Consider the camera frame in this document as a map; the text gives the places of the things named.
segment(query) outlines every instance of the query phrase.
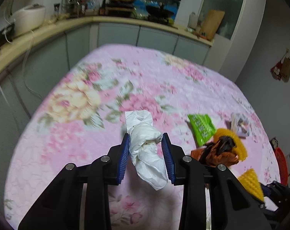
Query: pink floral bedspread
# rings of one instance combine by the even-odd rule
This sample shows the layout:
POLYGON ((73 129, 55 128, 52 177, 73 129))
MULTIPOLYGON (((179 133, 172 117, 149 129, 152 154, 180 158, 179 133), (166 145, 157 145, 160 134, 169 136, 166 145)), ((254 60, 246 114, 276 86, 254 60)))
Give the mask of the pink floral bedspread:
MULTIPOLYGON (((83 58, 50 92, 23 132, 5 186, 5 215, 14 229, 67 164, 91 163, 121 143, 124 111, 148 110, 186 154, 196 148, 187 114, 207 113, 217 128, 230 114, 252 124, 243 140, 248 158, 231 167, 236 176, 254 168, 263 184, 280 181, 276 158, 253 108, 239 88, 205 67, 159 51, 106 45, 83 58)), ((161 146, 158 154, 162 156, 161 146)), ((114 229, 178 229, 183 187, 155 191, 131 162, 120 186, 109 186, 114 229)))

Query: yellow knitted item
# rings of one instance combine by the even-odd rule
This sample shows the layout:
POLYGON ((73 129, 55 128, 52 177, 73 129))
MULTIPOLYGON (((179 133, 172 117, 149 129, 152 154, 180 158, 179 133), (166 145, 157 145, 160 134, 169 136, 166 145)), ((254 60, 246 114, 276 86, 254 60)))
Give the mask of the yellow knitted item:
POLYGON ((237 154, 240 161, 244 161, 247 158, 247 156, 248 156, 247 151, 246 151, 242 141, 239 139, 239 137, 234 132, 232 132, 231 130, 228 130, 228 129, 219 128, 219 129, 217 129, 216 133, 213 136, 213 142, 217 143, 217 141, 219 140, 219 138, 221 136, 229 136, 233 139, 233 141, 235 143, 235 147, 232 148, 232 152, 237 154))
POLYGON ((264 194, 254 169, 247 170, 244 174, 238 177, 238 180, 247 192, 259 200, 264 201, 264 194))

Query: white tissue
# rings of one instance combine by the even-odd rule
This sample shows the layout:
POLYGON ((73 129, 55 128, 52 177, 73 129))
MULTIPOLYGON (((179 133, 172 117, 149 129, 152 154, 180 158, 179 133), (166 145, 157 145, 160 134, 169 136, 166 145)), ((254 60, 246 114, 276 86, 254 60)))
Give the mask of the white tissue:
POLYGON ((129 152, 138 176, 155 190, 168 182, 165 162, 158 155, 157 143, 162 133, 153 127, 151 113, 146 110, 125 112, 127 132, 130 134, 129 152))

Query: gray cabinet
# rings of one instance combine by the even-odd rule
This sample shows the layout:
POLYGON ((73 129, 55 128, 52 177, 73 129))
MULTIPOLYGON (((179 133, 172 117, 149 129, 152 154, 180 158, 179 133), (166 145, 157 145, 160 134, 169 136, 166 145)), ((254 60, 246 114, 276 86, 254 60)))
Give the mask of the gray cabinet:
POLYGON ((174 55, 202 65, 208 50, 205 44, 179 36, 174 55))
MULTIPOLYGON (((25 65, 24 78, 29 88, 38 92, 44 99, 68 71, 65 36, 63 35, 30 54, 25 65)), ((42 101, 25 87, 22 63, 12 70, 12 75, 21 99, 33 115, 42 101)))
POLYGON ((128 44, 136 46, 139 26, 120 23, 100 23, 98 46, 128 44))
POLYGON ((98 47, 98 30, 99 23, 93 23, 89 29, 89 51, 93 51, 98 47))
POLYGON ((90 25, 67 31, 70 69, 89 53, 90 25))
MULTIPOLYGON (((24 112, 21 104, 19 103, 17 96, 14 92, 13 86, 11 85, 9 78, 6 77, 0 83, 4 94, 11 108, 14 111, 14 115, 18 122, 21 131, 24 130, 27 123, 29 122, 29 117, 24 112)), ((2 94, 0 92, 0 211, 3 213, 3 192, 4 185, 7 176, 7 169, 10 166, 10 160, 12 158, 15 145, 19 139, 19 134, 11 114, 11 110, 4 101, 2 94)))
POLYGON ((148 27, 141 27, 138 47, 147 47, 172 54, 178 35, 148 27))

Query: window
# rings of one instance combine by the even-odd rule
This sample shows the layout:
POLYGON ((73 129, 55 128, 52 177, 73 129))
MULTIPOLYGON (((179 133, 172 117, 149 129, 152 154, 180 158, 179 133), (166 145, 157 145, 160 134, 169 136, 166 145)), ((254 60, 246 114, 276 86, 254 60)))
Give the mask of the window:
POLYGON ((217 33, 231 39, 234 28, 241 12, 243 0, 204 0, 199 20, 203 21, 210 9, 225 11, 225 16, 217 30, 217 33))

